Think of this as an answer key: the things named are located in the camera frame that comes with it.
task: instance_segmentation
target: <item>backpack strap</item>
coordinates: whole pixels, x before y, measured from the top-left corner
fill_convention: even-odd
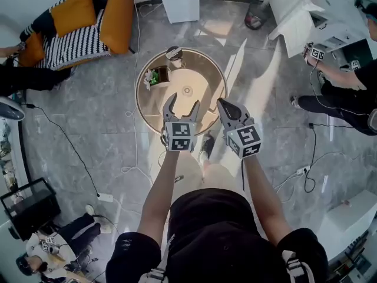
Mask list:
[[[307,263],[299,261],[295,252],[283,251],[282,257],[291,283],[315,283],[311,268]]]
[[[166,265],[167,265],[167,258],[169,255],[169,247],[171,241],[173,241],[174,235],[171,236],[169,241],[166,244],[166,249],[164,251],[163,258],[156,268],[152,268],[150,272],[143,274],[138,283],[168,283],[169,279],[165,276]]]

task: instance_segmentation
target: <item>sofa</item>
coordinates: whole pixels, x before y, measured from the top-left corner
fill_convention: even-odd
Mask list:
[[[128,53],[133,9],[133,0],[60,0],[21,32],[19,65],[61,70]]]

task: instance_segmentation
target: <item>black pants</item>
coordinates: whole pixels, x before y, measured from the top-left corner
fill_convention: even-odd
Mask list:
[[[51,70],[34,67],[12,67],[0,65],[0,96],[10,96],[16,91],[51,90],[71,74],[71,69]]]
[[[345,110],[350,110],[346,103],[350,102],[350,100],[355,99],[353,91],[354,90],[334,87],[331,85],[330,82],[327,81],[324,83],[321,89],[321,93],[323,94],[323,96],[318,96],[318,100],[323,105],[331,108],[326,108],[323,105],[321,105],[315,96],[301,96],[298,99],[298,103],[300,107],[306,111],[313,113],[325,113],[329,116],[336,117],[346,121],[352,127],[357,129],[357,131],[360,131],[363,134],[371,136],[376,135],[376,133],[374,133],[368,126],[369,116],[358,116],[340,109],[343,108]]]
[[[76,256],[79,256],[83,250],[101,233],[101,225],[96,223],[95,225],[88,228],[83,232],[79,237],[72,239],[80,230],[86,228],[88,225],[91,225],[94,222],[94,218],[88,213],[85,213],[84,216],[77,218],[72,221],[70,224],[67,224],[60,230],[60,234],[67,244],[72,248]]]

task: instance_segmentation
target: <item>seated person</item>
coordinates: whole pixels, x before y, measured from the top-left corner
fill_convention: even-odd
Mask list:
[[[25,44],[0,48],[0,58],[8,58],[20,52]],[[8,97],[11,94],[26,89],[52,90],[55,85],[71,76],[71,69],[51,70],[48,68],[13,67],[0,64],[0,96]]]
[[[59,229],[57,233],[52,233],[50,237],[54,237],[56,246],[59,247],[58,254],[45,252],[42,249],[41,242],[45,241],[46,236],[40,233],[33,233],[26,244],[27,255],[23,255],[16,260],[19,270],[26,276],[40,272],[51,279],[71,278],[81,283],[89,283],[86,278],[66,271],[64,266],[75,261],[100,233],[111,232],[111,228],[108,225],[101,225],[97,222],[79,237],[73,239],[74,235],[80,230],[92,225],[94,222],[94,217],[85,213],[82,217]]]
[[[377,4],[369,4],[364,12],[368,19],[371,38],[377,41]],[[325,113],[343,119],[361,133],[376,135],[368,126],[368,118],[372,110],[377,108],[377,83],[375,80],[377,60],[347,73],[334,69],[321,61],[317,62],[310,56],[307,61],[342,88],[331,85],[324,78],[325,83],[321,89],[322,96],[292,96],[290,103],[296,108],[309,112]]]

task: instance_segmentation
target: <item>electrical outlet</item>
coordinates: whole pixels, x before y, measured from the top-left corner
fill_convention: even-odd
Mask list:
[[[300,169],[298,169],[297,170],[297,175],[302,175],[302,174],[304,174],[304,170],[306,169],[306,173],[310,170],[310,166],[309,165],[307,165],[307,166],[305,166],[305,167],[302,167],[302,168],[300,168]]]
[[[98,200],[100,201],[106,201],[106,202],[113,202],[114,198],[111,194],[105,194],[105,193],[98,193],[100,197],[98,197]]]

